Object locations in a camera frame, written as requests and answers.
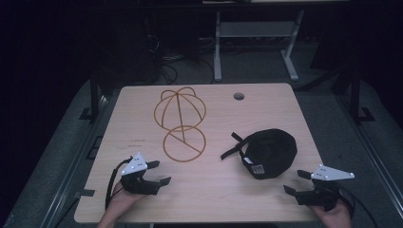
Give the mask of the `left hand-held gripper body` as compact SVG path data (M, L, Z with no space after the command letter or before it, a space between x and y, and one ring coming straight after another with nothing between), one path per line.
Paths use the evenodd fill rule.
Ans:
M145 180L144 174L148 169L147 161L142 153L137 153L129 159L128 165L121 172L121 184L126 192L141 195L157 195L161 186L157 181Z

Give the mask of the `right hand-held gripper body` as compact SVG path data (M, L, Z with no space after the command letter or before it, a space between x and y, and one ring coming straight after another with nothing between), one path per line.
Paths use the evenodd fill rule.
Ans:
M355 204L350 203L342 193L341 187L336 183L341 180L349 180L355 177L352 172L338 170L324 164L320 164L314 172L310 172L314 189L311 191L297 192L295 196L299 205L321 206L325 211L335 208L336 203L343 201L349 211L355 209Z

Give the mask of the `black baseball cap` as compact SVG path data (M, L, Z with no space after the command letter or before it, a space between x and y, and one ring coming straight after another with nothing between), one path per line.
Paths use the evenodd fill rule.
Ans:
M221 159L238 153L250 175L256 180L275 179L288 170L296 155L295 138L281 129L266 129L242 138L231 136L238 143L221 155Z

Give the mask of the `golden wire hat stand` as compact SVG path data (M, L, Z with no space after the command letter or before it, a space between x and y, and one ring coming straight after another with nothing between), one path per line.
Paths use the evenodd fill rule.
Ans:
M163 152L169 159L191 162L202 155L206 148L206 136L200 125L206 114L205 102L190 86L167 89L161 93L153 117L165 131Z

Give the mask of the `person's left hand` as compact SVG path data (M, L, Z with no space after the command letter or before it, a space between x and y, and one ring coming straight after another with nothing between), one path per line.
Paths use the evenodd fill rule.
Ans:
M131 194L126 192L121 183L118 182L113 189L113 197L106 208L102 219L118 220L122 215L128 212L137 202L144 199L145 195Z

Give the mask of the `person's right hand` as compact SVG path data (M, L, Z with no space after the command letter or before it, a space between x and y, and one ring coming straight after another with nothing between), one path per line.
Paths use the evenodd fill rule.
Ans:
M339 200L334 209L325 211L321 206L309 206L326 228L353 228L347 205Z

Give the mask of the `grey metal stand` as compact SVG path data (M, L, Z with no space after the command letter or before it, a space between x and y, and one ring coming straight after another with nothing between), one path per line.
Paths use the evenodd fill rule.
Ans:
M292 81L299 80L291 54L297 40L304 11L297 13L294 21L279 22L222 22L221 13L216 13L215 50L213 57L214 80L220 82L221 75L221 38L288 38L288 46L280 51Z

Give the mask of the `grey metal rail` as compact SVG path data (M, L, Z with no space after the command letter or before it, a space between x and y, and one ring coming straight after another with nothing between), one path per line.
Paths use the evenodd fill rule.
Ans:
M397 214L403 220L403 193L398 189L392 175L387 169L384 162L378 155L378 151L371 142L368 134L364 130L360 121L357 121L350 111L349 104L346 99L340 96L336 97L337 102L343 108L343 112L347 116L347 119L352 124L361 144L364 146L367 157L369 158L370 164L373 170L377 174L380 182L382 183L389 199L391 200L393 207L395 208Z
M107 106L108 99L99 95L96 121L80 120L83 109L90 107L90 97L77 96L58 126L49 143L49 157L45 159L45 171L54 177L47 182L55 183L56 188L40 228L57 228L65 217L74 222L74 208L79 201L74 194L85 189L106 129L104 115Z

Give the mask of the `black metal post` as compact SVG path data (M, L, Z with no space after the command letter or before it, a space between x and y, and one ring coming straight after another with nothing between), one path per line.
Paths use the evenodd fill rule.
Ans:
M374 122L375 118L367 107L359 105L360 99L360 75L355 68L351 78L351 94L350 94L350 114L356 124L362 122Z
M98 83L99 83L99 69L95 69L89 80L89 88L90 88L90 107L86 107L83 109L80 120L87 120L91 124L93 124L99 114L99 91L98 91Z

